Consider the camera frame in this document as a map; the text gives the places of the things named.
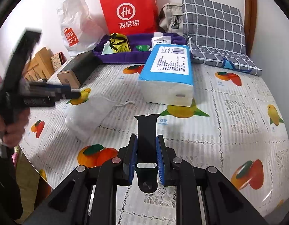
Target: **beige backpack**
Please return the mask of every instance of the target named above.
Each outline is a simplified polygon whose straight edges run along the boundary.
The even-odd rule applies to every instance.
[[[160,11],[159,26],[166,33],[177,33],[183,36],[182,4],[166,3]]]

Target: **sleeve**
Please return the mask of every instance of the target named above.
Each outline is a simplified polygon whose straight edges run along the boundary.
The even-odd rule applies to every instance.
[[[23,209],[12,157],[0,157],[0,204],[11,219],[21,217]]]

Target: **gray plaid cushion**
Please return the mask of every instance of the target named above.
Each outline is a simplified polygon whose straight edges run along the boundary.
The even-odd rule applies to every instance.
[[[239,9],[209,0],[182,0],[183,34],[193,62],[221,67],[223,58],[237,70],[262,69],[245,54],[244,26]]]

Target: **tissue pack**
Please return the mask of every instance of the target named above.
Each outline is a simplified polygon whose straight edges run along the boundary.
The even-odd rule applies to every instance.
[[[154,46],[138,84],[146,102],[191,106],[194,85],[189,47]]]

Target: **black box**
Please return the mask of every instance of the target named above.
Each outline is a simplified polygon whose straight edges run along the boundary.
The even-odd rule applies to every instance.
[[[102,61],[92,51],[84,52],[72,59],[58,74],[62,85],[79,89]]]

